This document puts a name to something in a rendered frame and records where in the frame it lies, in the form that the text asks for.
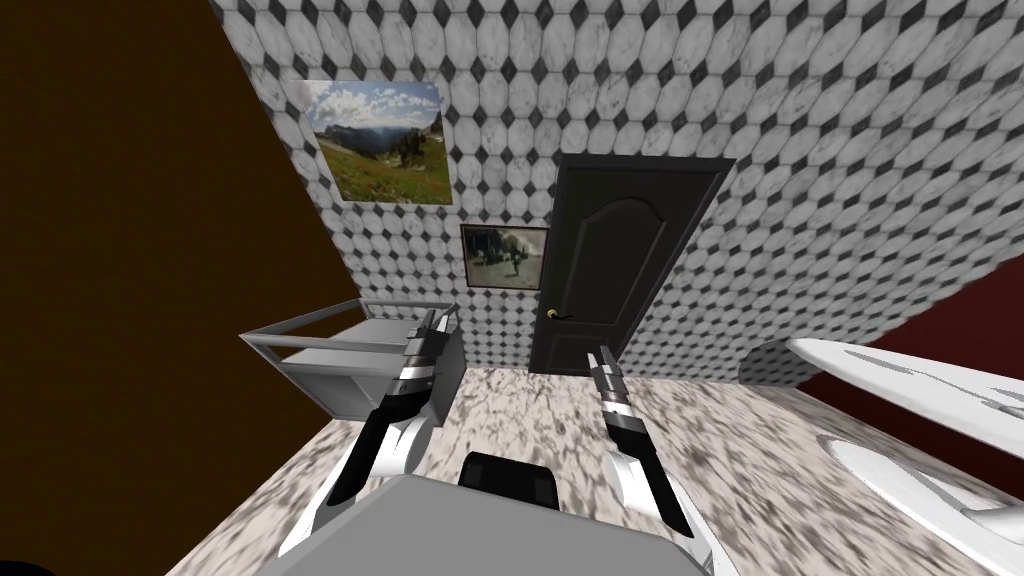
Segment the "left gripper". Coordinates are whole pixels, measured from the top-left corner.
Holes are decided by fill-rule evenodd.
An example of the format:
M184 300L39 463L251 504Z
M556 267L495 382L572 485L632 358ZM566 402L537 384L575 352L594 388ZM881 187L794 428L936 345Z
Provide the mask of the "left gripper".
M434 366L443 354L450 333L459 326L459 304L453 303L441 312L428 308L421 323L409 333L403 357L403 369Z

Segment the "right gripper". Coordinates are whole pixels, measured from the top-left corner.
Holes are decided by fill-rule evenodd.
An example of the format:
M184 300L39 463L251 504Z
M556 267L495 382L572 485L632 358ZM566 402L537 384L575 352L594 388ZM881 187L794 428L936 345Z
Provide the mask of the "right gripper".
M600 346L602 365L592 353L587 355L589 370L603 401L627 401L628 389L618 371L618 363L606 345Z

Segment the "small dark framed picture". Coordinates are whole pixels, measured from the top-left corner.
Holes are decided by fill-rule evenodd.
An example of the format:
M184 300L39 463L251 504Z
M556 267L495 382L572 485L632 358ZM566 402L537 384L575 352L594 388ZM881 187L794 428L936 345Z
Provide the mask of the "small dark framed picture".
M469 287L540 289L547 228L462 224L461 235Z

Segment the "grey open shelf cabinet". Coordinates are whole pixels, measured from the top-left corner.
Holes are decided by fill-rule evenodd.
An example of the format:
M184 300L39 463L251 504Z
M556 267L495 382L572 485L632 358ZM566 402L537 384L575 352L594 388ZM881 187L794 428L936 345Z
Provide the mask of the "grey open shelf cabinet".
M404 365L408 335L418 318L378 318L371 307L437 308L451 314L451 338L436 366L429 402L421 410L435 427L444 424L466 371L459 305L447 302L358 298L273 324L240 337L273 365L331 418L362 422L376 408ZM360 323L329 338L299 337L290 330L359 308Z

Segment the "black panelled door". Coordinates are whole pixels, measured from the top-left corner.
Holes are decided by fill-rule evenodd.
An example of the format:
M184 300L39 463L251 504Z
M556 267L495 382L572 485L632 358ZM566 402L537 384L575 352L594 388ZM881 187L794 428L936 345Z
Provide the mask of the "black panelled door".
M735 162L566 154L544 253L529 370L587 376L621 358ZM554 321L549 308L575 318Z

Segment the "mountain meadow landscape picture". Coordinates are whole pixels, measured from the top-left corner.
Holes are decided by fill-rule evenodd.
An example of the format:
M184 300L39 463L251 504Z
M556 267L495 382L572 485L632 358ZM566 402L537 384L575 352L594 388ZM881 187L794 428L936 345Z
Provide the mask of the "mountain meadow landscape picture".
M342 199L452 203L435 84L301 80L296 90Z

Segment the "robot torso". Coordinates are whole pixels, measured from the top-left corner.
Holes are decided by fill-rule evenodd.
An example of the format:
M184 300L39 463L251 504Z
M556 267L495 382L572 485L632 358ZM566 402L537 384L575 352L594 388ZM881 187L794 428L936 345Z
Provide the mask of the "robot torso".
M673 541L398 475L254 576L711 576Z

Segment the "white long bathtub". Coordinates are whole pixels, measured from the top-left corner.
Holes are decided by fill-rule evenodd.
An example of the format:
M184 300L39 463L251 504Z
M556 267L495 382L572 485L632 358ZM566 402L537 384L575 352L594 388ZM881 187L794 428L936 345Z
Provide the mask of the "white long bathtub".
M1024 380L838 341L785 344L840 380L1024 460Z

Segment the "white oval toilet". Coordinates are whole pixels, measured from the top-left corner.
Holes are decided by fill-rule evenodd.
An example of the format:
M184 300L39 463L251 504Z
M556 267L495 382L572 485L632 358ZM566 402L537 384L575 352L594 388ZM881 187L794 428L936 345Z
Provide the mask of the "white oval toilet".
M819 445L879 497L996 576L1024 576L1024 504L1002 505L829 435Z

